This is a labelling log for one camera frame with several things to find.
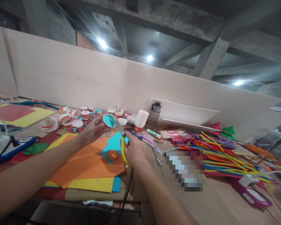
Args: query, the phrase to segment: concrete ceiling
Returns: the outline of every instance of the concrete ceiling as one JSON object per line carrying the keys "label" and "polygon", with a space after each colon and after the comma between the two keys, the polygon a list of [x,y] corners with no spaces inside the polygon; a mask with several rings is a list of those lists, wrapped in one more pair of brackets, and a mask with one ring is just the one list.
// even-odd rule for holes
{"label": "concrete ceiling", "polygon": [[[0,1],[0,9],[25,21],[22,1]],[[225,84],[243,79],[259,87],[281,81],[281,0],[46,3],[63,11],[73,29],[102,52]]]}

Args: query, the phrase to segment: light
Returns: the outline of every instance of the light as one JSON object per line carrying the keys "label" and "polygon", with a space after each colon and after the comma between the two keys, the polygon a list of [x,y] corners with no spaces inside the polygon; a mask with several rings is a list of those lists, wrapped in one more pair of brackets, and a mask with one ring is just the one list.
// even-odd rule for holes
{"label": "light", "polygon": [[242,85],[244,82],[243,81],[236,81],[233,85],[235,86],[240,86]]}
{"label": "light", "polygon": [[148,57],[147,57],[147,61],[148,62],[151,62],[153,60],[153,56],[152,55],[149,55]]}
{"label": "light", "polygon": [[97,40],[103,49],[107,49],[107,44],[105,41],[103,41],[101,38],[98,38]]}

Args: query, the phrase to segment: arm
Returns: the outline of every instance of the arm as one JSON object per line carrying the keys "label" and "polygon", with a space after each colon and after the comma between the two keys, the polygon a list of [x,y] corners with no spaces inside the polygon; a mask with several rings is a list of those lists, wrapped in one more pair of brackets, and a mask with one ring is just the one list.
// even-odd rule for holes
{"label": "arm", "polygon": [[101,117],[77,137],[0,173],[0,219],[28,200],[76,152],[102,134]]}
{"label": "arm", "polygon": [[126,132],[130,145],[125,156],[133,166],[148,193],[157,224],[196,224],[184,205],[168,189],[148,163],[142,142]]}

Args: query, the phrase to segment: hand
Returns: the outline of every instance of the hand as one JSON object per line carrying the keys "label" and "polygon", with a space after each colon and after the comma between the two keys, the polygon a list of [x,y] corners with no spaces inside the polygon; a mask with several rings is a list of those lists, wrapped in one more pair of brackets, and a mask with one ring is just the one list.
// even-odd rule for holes
{"label": "hand", "polygon": [[129,131],[126,131],[126,134],[130,144],[124,147],[125,156],[133,168],[142,168],[143,164],[148,162],[143,143]]}
{"label": "hand", "polygon": [[111,129],[104,129],[104,124],[101,122],[103,115],[92,120],[86,128],[77,136],[81,143],[85,146],[95,142],[102,134],[110,132]]}

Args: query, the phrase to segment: orange construction paper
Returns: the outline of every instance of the orange construction paper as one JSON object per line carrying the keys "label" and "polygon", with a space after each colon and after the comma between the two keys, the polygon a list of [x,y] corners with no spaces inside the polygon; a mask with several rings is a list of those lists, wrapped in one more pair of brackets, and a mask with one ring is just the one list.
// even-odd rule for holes
{"label": "orange construction paper", "polygon": [[[68,136],[63,142],[69,141],[74,136]],[[75,179],[115,177],[125,170],[122,156],[113,161],[110,165],[99,153],[107,145],[108,138],[100,138],[94,143],[84,147],[68,160],[51,177],[62,188],[67,188]]]}

